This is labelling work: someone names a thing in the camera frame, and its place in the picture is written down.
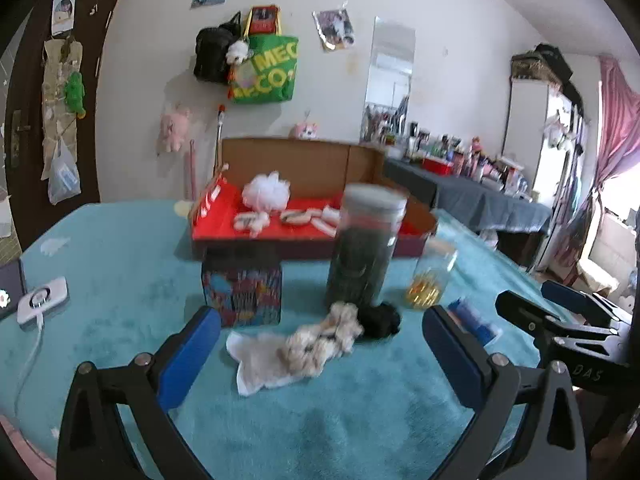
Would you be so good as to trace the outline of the red basin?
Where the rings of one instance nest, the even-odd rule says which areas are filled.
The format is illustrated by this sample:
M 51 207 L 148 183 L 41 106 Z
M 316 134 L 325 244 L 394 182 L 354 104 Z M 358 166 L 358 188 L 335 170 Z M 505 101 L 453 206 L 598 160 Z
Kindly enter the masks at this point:
M 438 174 L 439 176 L 448 177 L 452 175 L 452 168 L 454 165 L 452 162 L 448 162 L 446 159 L 441 159 L 434 156 L 426 156 L 422 160 L 422 168 L 432 174 Z

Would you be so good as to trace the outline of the cardboard box red lining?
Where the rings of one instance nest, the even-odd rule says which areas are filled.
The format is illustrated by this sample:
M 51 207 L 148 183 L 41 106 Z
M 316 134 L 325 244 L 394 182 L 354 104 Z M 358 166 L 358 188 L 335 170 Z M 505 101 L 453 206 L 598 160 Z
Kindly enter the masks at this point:
M 331 257 L 333 238 L 314 226 L 281 226 L 273 218 L 255 237 L 233 229 L 234 217 L 247 211 L 241 197 L 244 186 L 258 174 L 273 171 L 290 184 L 292 209 L 338 207 L 345 186 L 352 183 L 383 185 L 407 196 L 396 257 L 420 256 L 425 240 L 437 230 L 437 219 L 428 207 L 383 176 L 385 155 L 377 148 L 319 140 L 235 138 L 222 140 L 220 149 L 218 159 L 228 168 L 217 170 L 190 211 L 196 258 L 202 258 L 208 248 L 243 242 L 270 244 L 284 260 Z

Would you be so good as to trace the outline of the white wardrobe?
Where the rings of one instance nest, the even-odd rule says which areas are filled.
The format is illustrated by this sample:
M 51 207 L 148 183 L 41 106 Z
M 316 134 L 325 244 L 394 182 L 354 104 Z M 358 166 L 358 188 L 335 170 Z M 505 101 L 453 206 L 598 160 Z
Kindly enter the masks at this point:
M 550 207 L 575 166 L 584 118 L 578 107 L 547 81 L 513 79 L 502 154 L 522 167 L 528 192 Z

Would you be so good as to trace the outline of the dark wooden door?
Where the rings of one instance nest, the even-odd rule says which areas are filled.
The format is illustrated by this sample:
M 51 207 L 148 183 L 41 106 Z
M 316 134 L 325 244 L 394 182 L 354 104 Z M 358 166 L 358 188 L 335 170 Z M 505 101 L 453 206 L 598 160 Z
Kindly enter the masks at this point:
M 6 98 L 6 184 L 17 240 L 27 249 L 56 222 L 99 201 L 96 86 L 108 23 L 117 0 L 37 0 L 17 47 Z M 86 116 L 65 104 L 64 86 L 79 72 Z M 49 170 L 58 141 L 72 154 L 78 195 L 52 204 Z

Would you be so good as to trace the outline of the blue white fabric pouch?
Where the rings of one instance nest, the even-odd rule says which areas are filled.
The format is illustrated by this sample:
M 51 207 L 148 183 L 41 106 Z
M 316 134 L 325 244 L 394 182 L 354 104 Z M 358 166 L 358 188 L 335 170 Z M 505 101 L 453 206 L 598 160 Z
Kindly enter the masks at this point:
M 461 329 L 474 336 L 483 347 L 498 340 L 502 335 L 502 329 L 483 318 L 480 311 L 469 304 L 465 298 L 459 298 L 448 304 L 447 311 Z

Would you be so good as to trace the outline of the white plush sheep toy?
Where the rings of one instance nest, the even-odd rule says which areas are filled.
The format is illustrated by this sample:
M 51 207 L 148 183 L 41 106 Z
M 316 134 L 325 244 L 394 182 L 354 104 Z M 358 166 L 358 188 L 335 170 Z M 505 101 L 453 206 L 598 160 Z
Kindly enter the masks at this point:
M 268 226 L 270 226 L 270 217 L 265 211 L 242 212 L 233 219 L 233 229 L 236 232 L 247 232 L 250 237 L 258 237 Z

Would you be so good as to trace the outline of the white tissue cloth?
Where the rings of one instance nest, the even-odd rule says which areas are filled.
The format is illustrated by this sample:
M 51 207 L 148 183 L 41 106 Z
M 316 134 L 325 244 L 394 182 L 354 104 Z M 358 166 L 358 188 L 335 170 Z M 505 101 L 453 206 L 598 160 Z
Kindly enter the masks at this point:
M 285 362 L 285 343 L 285 337 L 270 333 L 256 337 L 237 332 L 229 334 L 226 349 L 238 363 L 236 388 L 240 396 L 252 396 L 263 388 L 281 388 L 300 380 Z

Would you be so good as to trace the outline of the mop pole orange grips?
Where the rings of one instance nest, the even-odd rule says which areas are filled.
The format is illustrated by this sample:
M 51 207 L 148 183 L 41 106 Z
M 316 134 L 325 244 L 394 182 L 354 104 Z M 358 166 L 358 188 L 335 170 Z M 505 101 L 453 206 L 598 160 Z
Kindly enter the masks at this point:
M 214 153 L 214 166 L 213 174 L 216 174 L 222 167 L 222 127 L 224 126 L 224 116 L 226 116 L 226 107 L 224 104 L 220 104 L 217 110 L 217 123 L 216 123 L 216 142 Z

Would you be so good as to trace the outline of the floral beauty cream box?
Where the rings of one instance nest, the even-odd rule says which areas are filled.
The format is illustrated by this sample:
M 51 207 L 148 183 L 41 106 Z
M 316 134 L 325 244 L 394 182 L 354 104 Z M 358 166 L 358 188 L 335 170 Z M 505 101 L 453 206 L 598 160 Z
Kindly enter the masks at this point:
M 218 312 L 223 328 L 281 322 L 282 266 L 271 246 L 208 248 L 201 281 L 205 303 Z

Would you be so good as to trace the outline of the small white plush on bag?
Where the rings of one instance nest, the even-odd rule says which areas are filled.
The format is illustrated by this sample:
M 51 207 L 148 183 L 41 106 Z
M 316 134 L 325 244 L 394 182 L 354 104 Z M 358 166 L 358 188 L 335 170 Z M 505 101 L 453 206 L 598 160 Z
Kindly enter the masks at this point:
M 248 42 L 245 40 L 236 40 L 226 53 L 226 62 L 230 66 L 239 66 L 248 60 L 252 51 Z

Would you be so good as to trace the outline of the green plush toy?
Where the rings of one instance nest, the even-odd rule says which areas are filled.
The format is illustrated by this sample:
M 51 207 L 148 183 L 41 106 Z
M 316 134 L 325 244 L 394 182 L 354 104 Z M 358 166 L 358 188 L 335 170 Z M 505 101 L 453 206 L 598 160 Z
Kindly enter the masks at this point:
M 84 107 L 85 86 L 79 72 L 73 72 L 68 77 L 64 86 L 64 98 L 67 109 L 76 115 L 78 119 L 86 116 Z

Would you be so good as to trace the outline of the black scrunchie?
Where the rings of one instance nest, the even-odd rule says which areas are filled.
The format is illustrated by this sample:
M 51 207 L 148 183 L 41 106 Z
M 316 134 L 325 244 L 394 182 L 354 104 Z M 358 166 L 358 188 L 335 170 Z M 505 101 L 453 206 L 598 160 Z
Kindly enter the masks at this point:
M 400 332 L 401 315 L 388 302 L 381 302 L 378 306 L 359 307 L 357 320 L 362 327 L 361 338 L 365 340 L 386 339 Z

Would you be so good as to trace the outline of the beige fluffy scrunchie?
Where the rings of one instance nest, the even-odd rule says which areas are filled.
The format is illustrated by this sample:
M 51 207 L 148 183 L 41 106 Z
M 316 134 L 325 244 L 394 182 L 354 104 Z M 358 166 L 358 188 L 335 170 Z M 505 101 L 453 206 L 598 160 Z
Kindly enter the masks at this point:
M 314 325 L 300 326 L 286 338 L 281 351 L 288 371 L 299 377 L 318 377 L 326 363 L 352 353 L 363 334 L 354 304 L 337 301 L 326 318 Z

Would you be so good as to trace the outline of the wall mirror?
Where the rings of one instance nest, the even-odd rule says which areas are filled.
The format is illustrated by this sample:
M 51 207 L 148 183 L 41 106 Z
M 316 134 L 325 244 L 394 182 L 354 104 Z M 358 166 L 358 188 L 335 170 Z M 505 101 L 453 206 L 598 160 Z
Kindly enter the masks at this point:
M 377 16 L 360 130 L 362 143 L 393 145 L 406 135 L 416 31 Z

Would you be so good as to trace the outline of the large glass tea jar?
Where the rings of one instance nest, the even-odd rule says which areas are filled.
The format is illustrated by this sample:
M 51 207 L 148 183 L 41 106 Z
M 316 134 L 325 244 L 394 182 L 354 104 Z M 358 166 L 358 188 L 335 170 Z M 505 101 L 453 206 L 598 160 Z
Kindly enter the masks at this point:
M 361 306 L 378 298 L 397 243 L 407 197 L 385 186 L 352 183 L 344 189 L 326 298 Z

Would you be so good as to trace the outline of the dark cloth side table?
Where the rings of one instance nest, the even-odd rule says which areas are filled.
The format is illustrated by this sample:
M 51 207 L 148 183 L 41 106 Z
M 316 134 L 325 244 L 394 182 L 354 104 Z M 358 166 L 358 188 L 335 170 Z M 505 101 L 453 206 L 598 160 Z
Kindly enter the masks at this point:
M 471 180 L 438 176 L 391 158 L 385 159 L 383 174 L 421 203 L 446 211 L 471 231 L 550 231 L 552 211 L 547 206 L 507 196 Z

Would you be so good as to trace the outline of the teal table blanket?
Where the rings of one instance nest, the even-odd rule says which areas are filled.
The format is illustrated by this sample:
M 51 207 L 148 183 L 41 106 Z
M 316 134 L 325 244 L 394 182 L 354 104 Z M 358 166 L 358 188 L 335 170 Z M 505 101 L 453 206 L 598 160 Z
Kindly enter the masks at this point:
M 203 304 L 201 263 L 169 202 L 82 207 L 22 263 L 29 287 L 65 278 L 70 298 L 42 327 L 2 322 L 1 411 L 55 456 L 76 367 L 122 366 L 160 348 Z M 172 419 L 217 479 L 426 479 L 471 414 L 423 339 L 421 313 L 401 316 L 397 336 L 248 398 L 218 342 Z

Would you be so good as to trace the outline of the white charger device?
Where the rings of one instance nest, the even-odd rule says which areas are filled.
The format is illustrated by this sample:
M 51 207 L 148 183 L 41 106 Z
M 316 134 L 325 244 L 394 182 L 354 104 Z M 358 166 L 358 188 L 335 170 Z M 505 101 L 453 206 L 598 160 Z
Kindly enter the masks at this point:
M 61 307 L 68 299 L 66 278 L 60 276 L 47 284 L 37 287 L 23 296 L 17 305 L 16 320 L 18 325 L 26 325 L 39 315 Z

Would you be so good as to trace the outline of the pink curtain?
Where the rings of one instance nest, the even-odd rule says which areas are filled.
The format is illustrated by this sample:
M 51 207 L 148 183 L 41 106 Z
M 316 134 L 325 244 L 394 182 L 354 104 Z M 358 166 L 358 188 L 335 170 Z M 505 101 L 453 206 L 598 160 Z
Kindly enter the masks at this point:
M 639 93 L 631 89 L 620 63 L 599 58 L 602 82 L 601 142 L 593 186 L 601 193 L 608 180 L 639 163 Z

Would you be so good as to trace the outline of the small glass capsule jar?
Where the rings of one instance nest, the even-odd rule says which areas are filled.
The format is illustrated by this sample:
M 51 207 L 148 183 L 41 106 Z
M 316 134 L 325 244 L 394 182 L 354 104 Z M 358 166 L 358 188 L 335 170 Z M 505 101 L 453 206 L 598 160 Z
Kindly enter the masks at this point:
M 457 258 L 457 248 L 446 240 L 430 237 L 425 242 L 407 292 L 413 309 L 426 310 L 439 303 Z

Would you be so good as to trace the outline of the white mesh bath pouf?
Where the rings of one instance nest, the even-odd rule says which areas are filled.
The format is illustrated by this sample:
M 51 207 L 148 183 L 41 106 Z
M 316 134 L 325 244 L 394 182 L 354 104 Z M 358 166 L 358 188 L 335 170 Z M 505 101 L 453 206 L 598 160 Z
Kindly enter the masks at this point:
M 258 174 L 242 191 L 243 205 L 258 212 L 285 210 L 291 197 L 290 182 L 281 180 L 280 174 Z

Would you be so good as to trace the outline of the pink fox plush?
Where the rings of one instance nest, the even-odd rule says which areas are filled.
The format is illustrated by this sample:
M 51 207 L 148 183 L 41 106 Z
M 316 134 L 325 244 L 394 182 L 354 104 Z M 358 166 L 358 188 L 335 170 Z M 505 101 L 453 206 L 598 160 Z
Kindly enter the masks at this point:
M 316 122 L 298 122 L 290 131 L 291 139 L 310 140 L 318 138 L 319 125 Z

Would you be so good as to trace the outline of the white sock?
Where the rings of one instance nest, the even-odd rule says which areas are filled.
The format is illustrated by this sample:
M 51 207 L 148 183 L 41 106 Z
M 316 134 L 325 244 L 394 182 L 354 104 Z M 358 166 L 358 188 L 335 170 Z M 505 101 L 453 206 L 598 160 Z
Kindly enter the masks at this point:
M 314 214 L 310 220 L 312 226 L 329 237 L 334 237 L 340 224 L 340 212 L 330 206 L 325 206 L 320 214 Z

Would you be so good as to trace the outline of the black backpack on wall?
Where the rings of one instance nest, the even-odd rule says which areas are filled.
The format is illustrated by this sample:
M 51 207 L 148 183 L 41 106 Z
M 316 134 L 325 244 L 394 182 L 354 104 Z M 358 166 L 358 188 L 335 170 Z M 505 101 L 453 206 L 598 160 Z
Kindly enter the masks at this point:
M 217 27 L 206 27 L 198 32 L 195 39 L 194 76 L 197 80 L 228 84 L 230 65 L 227 52 L 241 35 L 241 13 Z

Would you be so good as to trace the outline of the pink bunny plush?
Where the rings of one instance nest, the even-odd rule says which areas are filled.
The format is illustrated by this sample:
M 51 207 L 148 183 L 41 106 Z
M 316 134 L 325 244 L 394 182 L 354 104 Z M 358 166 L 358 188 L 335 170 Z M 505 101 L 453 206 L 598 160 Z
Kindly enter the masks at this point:
M 190 129 L 191 111 L 177 107 L 160 118 L 160 145 L 165 153 L 180 152 Z

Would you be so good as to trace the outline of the green tote bag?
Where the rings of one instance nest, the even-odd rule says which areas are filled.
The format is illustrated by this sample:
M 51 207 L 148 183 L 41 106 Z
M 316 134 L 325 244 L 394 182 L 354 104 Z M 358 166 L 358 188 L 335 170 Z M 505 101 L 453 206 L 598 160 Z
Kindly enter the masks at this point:
M 267 104 L 293 99 L 299 39 L 282 34 L 278 6 L 252 6 L 238 40 L 252 53 L 239 66 L 230 66 L 228 98 L 239 104 Z

